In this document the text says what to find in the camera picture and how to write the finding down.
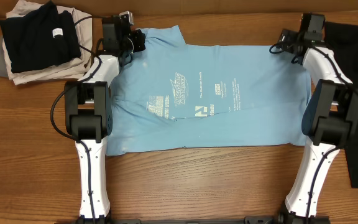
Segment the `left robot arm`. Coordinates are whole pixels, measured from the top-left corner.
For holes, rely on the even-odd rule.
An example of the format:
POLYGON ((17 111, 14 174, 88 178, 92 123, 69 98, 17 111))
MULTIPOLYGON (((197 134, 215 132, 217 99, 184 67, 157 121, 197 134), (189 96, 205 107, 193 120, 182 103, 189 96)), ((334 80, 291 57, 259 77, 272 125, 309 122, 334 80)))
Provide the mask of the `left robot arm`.
POLYGON ((110 85, 145 50, 145 34, 132 29, 129 11, 102 20, 103 37, 94 51, 94 62, 84 77, 66 82, 65 126, 75 141, 80 160, 81 205, 77 223, 111 223, 106 189, 105 158, 112 132, 110 85))

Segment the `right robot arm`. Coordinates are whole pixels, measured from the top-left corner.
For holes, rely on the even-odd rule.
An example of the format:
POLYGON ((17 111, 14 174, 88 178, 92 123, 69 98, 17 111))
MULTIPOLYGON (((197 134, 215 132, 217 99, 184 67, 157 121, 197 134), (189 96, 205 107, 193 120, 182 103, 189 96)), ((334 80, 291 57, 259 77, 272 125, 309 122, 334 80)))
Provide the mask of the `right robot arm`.
POLYGON ((324 15, 304 13, 299 31, 282 30, 275 44, 278 52, 294 54, 292 63, 310 73, 315 89, 301 121, 306 136, 301 165, 273 223, 329 223, 316 215, 318 198, 334 158, 356 133, 358 90, 327 48, 324 24, 324 15))

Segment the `light blue printed t-shirt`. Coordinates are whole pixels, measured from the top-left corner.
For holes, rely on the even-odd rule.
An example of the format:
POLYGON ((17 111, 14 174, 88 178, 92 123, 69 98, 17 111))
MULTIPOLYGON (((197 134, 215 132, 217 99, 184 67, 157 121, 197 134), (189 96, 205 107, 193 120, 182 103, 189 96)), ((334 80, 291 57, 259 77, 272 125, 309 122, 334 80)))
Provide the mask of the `light blue printed t-shirt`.
POLYGON ((112 88, 107 154, 302 146, 309 73, 267 46, 187 44, 178 26, 144 29, 145 50, 112 88))

